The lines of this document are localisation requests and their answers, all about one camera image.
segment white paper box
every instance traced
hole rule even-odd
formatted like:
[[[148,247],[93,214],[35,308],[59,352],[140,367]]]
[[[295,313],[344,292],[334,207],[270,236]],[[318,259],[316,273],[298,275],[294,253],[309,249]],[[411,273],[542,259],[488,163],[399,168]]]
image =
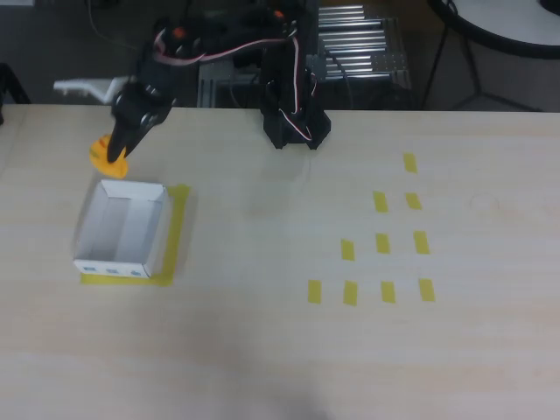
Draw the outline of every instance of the white paper box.
[[[100,181],[79,227],[74,264],[84,274],[152,276],[171,212],[163,185]]]

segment black robotic arm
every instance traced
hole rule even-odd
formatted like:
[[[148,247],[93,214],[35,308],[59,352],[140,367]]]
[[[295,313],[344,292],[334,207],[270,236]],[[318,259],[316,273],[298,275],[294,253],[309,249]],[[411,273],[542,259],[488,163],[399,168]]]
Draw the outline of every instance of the black robotic arm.
[[[155,125],[161,124],[186,80],[186,68],[250,50],[263,50],[260,85],[263,127],[278,149],[305,143],[317,149],[331,122],[315,100],[317,80],[305,68],[311,14],[300,7],[254,7],[218,17],[188,17],[180,24],[161,21],[144,49],[135,77],[115,97],[115,127],[108,162],[128,156]]]

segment yellow tape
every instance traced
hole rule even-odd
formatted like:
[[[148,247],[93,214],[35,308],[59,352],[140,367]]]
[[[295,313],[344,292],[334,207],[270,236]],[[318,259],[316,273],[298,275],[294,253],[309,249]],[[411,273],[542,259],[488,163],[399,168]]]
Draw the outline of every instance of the yellow tape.
[[[388,304],[396,303],[395,285],[393,282],[381,282],[381,298]]]
[[[407,192],[404,194],[406,196],[406,202],[409,203],[409,207],[413,210],[422,210],[422,203],[415,192]]]
[[[346,239],[340,241],[340,247],[342,249],[342,259],[348,261],[354,261],[354,243]]]
[[[414,153],[403,153],[402,160],[404,161],[406,172],[418,173],[417,158],[414,156]]]
[[[356,306],[358,304],[358,284],[355,282],[344,283],[344,299],[345,305]]]
[[[375,241],[377,242],[377,252],[380,254],[391,253],[391,245],[389,244],[388,234],[375,234]]]
[[[430,247],[428,246],[428,238],[426,237],[425,232],[417,230],[414,233],[414,242],[416,243],[416,252],[418,254],[430,253]]]
[[[375,210],[378,213],[388,213],[389,207],[387,206],[387,199],[385,198],[385,193],[380,191],[374,191],[374,203]]]
[[[134,284],[134,285],[154,285],[169,286],[173,283],[175,266],[177,265],[177,254],[179,252],[179,239],[183,228],[185,215],[186,199],[188,198],[190,187],[177,185],[167,187],[167,192],[173,198],[173,209],[169,222],[169,234],[165,245],[164,263],[162,271],[150,278],[138,277],[117,277],[117,276],[97,276],[95,274],[82,274],[82,284]]]
[[[307,284],[307,302],[310,304],[321,303],[321,282],[319,280],[310,280]]]
[[[420,295],[424,302],[435,302],[436,293],[434,292],[434,285],[429,278],[421,278],[418,280],[420,286]]]

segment round white table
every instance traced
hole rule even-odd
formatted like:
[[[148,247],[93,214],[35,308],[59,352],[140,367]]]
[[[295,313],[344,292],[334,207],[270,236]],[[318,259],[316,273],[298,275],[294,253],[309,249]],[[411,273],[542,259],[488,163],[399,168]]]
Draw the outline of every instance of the round white table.
[[[428,4],[444,22],[436,58],[424,93],[425,107],[431,91],[439,59],[450,29],[463,39],[463,52],[474,94],[451,109],[484,96],[495,102],[524,111],[540,111],[495,94],[483,92],[482,83],[469,42],[521,57],[560,59],[560,16],[541,6],[540,0],[428,0]]]
[[[540,0],[429,0],[454,31],[494,50],[560,59],[560,16]]]

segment dark background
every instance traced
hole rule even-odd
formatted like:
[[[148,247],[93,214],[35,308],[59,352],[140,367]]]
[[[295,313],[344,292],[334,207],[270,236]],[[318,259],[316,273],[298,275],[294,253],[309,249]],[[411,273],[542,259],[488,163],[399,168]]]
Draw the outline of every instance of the dark background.
[[[193,10],[218,10],[249,0],[194,0]],[[442,24],[424,0],[324,1],[334,4],[371,4],[390,8],[401,23],[415,95],[424,91],[438,46]],[[158,17],[178,16],[184,0],[121,0],[118,6],[95,10],[101,32],[140,46],[151,35]],[[486,90],[519,102],[560,111],[560,63],[522,59],[475,45],[474,53]],[[96,103],[79,96],[61,96],[52,90],[55,80],[111,78],[129,72],[135,54],[97,38],[89,26],[83,0],[37,0],[35,7],[0,6],[0,61],[12,66],[34,103]],[[192,76],[194,99],[196,83]],[[456,37],[451,39],[437,74],[429,109],[446,109],[471,92]],[[507,108],[478,101],[470,109]]]

